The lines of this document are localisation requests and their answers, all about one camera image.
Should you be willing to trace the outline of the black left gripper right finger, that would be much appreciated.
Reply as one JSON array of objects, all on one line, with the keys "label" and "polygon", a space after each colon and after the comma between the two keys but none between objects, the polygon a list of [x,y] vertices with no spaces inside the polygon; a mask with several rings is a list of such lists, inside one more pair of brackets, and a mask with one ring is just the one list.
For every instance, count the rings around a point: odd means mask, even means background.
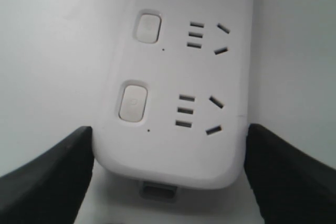
[{"label": "black left gripper right finger", "polygon": [[244,170],[265,223],[335,223],[335,169],[260,124],[249,126]]}]

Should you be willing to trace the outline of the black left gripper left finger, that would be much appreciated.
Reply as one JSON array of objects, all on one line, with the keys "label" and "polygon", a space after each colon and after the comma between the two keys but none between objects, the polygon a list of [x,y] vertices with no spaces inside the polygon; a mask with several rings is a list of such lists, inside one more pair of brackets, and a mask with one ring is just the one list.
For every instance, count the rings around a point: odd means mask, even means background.
[{"label": "black left gripper left finger", "polygon": [[92,127],[1,177],[1,223],[74,223],[92,178]]}]

